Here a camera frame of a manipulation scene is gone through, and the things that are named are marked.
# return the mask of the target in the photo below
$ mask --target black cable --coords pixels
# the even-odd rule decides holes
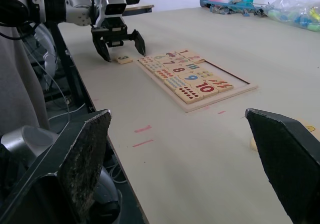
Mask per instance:
[[[95,0],[91,0],[91,10],[90,10],[90,20],[91,20],[91,27],[93,27],[93,25],[96,23],[96,18],[95,18]]]
[[[10,36],[7,36],[3,33],[0,33],[0,36],[4,37],[4,38],[7,38],[7,39],[10,39],[10,40],[21,40],[21,39],[24,39],[26,37],[28,37],[29,35],[33,34],[33,32],[35,31],[35,29],[39,26],[39,23],[36,23],[33,28],[31,29],[31,31],[27,34],[25,34],[24,36],[21,36],[21,37],[10,37]]]

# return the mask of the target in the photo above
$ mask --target red number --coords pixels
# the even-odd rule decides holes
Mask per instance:
[[[185,71],[185,69],[184,69],[184,68],[175,68],[175,69],[173,69],[173,71],[174,71],[175,73],[179,73],[179,72],[181,72],[181,71]]]
[[[196,86],[196,88],[200,88],[200,91],[203,93],[209,93],[214,91],[215,89],[212,86],[209,86],[206,82],[203,82],[203,84]]]
[[[188,59],[195,59],[195,58],[200,58],[199,56],[193,56],[193,57],[188,57]]]
[[[174,62],[174,61],[171,60],[169,63],[176,63],[176,62]],[[163,64],[166,64],[166,63],[163,63]]]

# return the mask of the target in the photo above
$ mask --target blue number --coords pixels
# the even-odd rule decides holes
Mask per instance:
[[[195,75],[190,75],[188,78],[185,78],[185,79],[186,80],[196,80],[196,79],[198,79],[198,77]]]

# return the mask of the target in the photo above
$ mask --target wooden puzzle board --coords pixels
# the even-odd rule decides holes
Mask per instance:
[[[190,53],[194,54],[195,55],[194,57],[200,56],[193,51],[190,51]],[[177,73],[173,73],[173,71],[172,71],[173,69],[171,68],[170,64],[168,64],[171,62],[171,60],[175,61],[176,58],[179,59],[179,57],[182,57],[182,56],[180,56],[181,54],[179,53],[179,50],[176,51],[175,57],[168,57],[168,55],[166,55],[166,54],[168,54],[168,53],[148,56],[148,57],[139,59],[138,62],[136,62],[136,63],[185,112],[191,112],[191,111],[197,110],[199,108],[203,108],[205,106],[217,103],[219,101],[225,100],[230,97],[234,97],[236,95],[245,93],[247,91],[256,89],[258,87],[257,85],[252,84],[252,83],[232,74],[231,72],[223,69],[222,67],[220,67],[216,64],[213,64],[212,62],[206,60],[205,58],[201,57],[201,58],[196,59],[197,63],[193,63],[189,59],[189,62],[186,63],[187,65],[190,64],[191,66],[196,65],[199,67],[194,70],[188,69],[189,70],[189,71],[187,71],[188,74],[190,74],[189,72],[191,72],[192,74],[195,74],[196,70],[206,70],[208,73],[212,73],[211,74],[212,76],[206,77],[206,78],[201,78],[201,81],[203,81],[207,85],[209,84],[209,86],[213,86],[213,83],[212,82],[210,83],[210,80],[220,78],[220,80],[226,81],[228,84],[233,86],[233,88],[231,90],[222,91],[222,92],[220,92],[220,90],[219,90],[219,92],[215,91],[216,94],[214,94],[213,96],[209,96],[209,97],[204,96],[204,97],[202,97],[202,99],[197,100],[196,102],[186,103],[185,99],[181,98],[179,90],[174,89],[172,87],[169,88],[168,85],[165,85],[165,80],[167,80],[167,78],[162,77],[164,75],[168,75],[168,79],[178,77],[179,81],[183,80],[182,78],[184,78],[184,75],[186,75],[188,77],[188,74],[186,74],[186,73],[183,73],[181,75],[177,75]],[[179,64],[179,67],[184,68],[185,64],[181,63],[181,64]],[[165,74],[161,73],[160,70],[162,68],[163,68],[163,70],[165,70]],[[200,93],[200,96],[201,96],[201,94],[205,94],[205,93],[201,93],[199,91],[199,88],[196,88],[196,85],[192,85],[191,83],[192,82],[187,83],[188,88],[190,88],[191,90],[196,90],[198,93]],[[180,87],[180,89],[181,88],[183,89],[182,92],[188,92],[184,89],[184,87]],[[213,86],[213,88],[219,89],[219,86],[215,85],[215,86]]]

